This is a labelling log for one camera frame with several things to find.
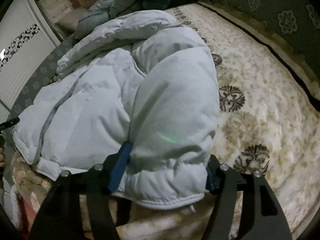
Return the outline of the light blue puffer jacket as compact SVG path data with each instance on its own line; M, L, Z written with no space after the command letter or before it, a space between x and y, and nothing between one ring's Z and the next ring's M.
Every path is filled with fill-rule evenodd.
M56 180L64 170L87 171L128 141L114 196L156 210L204 197L219 86L194 29L160 10L121 16L67 51L56 72L13 133L37 172Z

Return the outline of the white patterned wardrobe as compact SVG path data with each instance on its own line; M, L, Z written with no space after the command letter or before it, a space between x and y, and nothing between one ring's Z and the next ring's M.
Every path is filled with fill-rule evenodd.
M55 48L27 0L14 0L1 20L1 102L9 109Z

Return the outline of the beige pillow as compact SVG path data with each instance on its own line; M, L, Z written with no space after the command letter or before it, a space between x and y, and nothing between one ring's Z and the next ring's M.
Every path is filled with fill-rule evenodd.
M83 7L76 8L70 0L39 0L37 6L53 27L67 33L76 31L79 21L87 12Z

